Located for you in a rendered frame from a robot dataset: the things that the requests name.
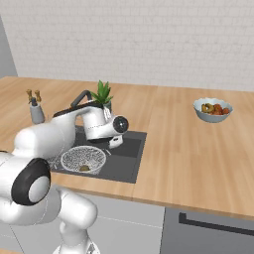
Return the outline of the white mesh colander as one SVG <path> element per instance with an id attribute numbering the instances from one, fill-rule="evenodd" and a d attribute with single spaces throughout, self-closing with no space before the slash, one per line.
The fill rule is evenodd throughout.
<path id="1" fill-rule="evenodd" d="M 93 146 L 73 147 L 62 154 L 61 164 L 67 171 L 98 175 L 106 163 L 106 154 L 99 148 Z M 81 166 L 87 165 L 88 172 L 80 172 Z"/>

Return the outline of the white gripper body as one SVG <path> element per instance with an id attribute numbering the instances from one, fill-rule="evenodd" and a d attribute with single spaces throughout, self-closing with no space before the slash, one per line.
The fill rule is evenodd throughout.
<path id="1" fill-rule="evenodd" d="M 123 137 L 121 135 L 113 137 L 109 141 L 109 148 L 114 149 L 119 147 L 123 143 Z"/>

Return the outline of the dark grey sink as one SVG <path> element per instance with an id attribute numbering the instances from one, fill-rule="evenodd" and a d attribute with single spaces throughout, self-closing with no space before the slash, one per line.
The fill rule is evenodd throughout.
<path id="1" fill-rule="evenodd" d="M 48 159 L 52 172 L 62 174 L 92 177 L 116 182 L 135 184 L 143 154 L 147 134 L 144 132 L 127 131 L 123 137 L 123 143 L 114 149 L 109 148 L 108 141 L 91 143 L 86 140 L 82 126 L 75 126 L 75 141 L 71 148 L 78 146 L 93 146 L 101 149 L 106 154 L 106 163 L 98 175 L 74 173 L 67 171 L 61 164 L 61 152 L 57 156 Z"/>

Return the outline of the black sink faucet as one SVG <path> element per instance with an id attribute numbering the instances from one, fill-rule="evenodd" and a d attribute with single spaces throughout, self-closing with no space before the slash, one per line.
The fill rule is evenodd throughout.
<path id="1" fill-rule="evenodd" d="M 98 102 L 95 102 L 92 99 L 92 95 L 91 92 L 89 90 L 84 90 L 81 92 L 81 94 L 70 104 L 70 109 L 74 109 L 76 106 L 79 105 L 79 103 L 81 102 L 81 100 L 84 97 L 87 97 L 87 103 L 92 103 L 92 104 L 98 104 Z"/>

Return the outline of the green potted plant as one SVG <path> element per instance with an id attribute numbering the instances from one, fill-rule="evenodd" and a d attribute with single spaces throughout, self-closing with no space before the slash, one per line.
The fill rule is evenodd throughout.
<path id="1" fill-rule="evenodd" d="M 106 108 L 109 109 L 109 111 L 112 111 L 111 106 L 111 99 L 112 96 L 110 95 L 111 87 L 109 86 L 109 82 L 103 83 L 101 80 L 97 83 L 97 92 L 91 92 L 91 96 L 93 97 L 93 100 L 97 103 L 102 104 Z"/>

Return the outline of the light grey drawer front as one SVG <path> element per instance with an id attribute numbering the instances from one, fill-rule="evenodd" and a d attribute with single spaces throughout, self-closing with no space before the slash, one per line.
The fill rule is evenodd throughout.
<path id="1" fill-rule="evenodd" d="M 98 207 L 101 218 L 133 222 L 156 228 L 163 227 L 165 209 L 162 206 L 86 194 Z"/>

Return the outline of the pale blue bowl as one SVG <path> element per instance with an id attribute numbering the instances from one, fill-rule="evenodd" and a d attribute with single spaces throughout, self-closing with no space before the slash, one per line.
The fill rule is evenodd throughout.
<path id="1" fill-rule="evenodd" d="M 201 106 L 205 103 L 209 103 L 211 105 L 219 104 L 222 108 L 227 108 L 229 110 L 229 113 L 223 114 L 223 115 L 214 115 L 214 114 L 204 113 L 201 111 Z M 192 106 L 195 110 L 197 117 L 208 123 L 222 122 L 233 112 L 233 107 L 230 103 L 225 102 L 221 99 L 217 99 L 217 98 L 208 98 L 208 97 L 200 98 L 200 99 L 197 99 L 192 104 Z"/>

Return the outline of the light grey cupboard door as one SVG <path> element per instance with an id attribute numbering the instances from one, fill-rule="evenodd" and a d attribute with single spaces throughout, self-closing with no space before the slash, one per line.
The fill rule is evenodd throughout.
<path id="1" fill-rule="evenodd" d="M 160 254 L 161 225 L 99 217 L 88 229 L 101 254 Z"/>

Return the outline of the yellow-green cut fruit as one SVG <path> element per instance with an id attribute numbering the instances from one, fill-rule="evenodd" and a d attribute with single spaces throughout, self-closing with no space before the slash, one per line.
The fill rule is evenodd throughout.
<path id="1" fill-rule="evenodd" d="M 214 111 L 214 106 L 210 103 L 205 103 L 201 106 L 201 111 L 203 113 L 212 113 Z"/>

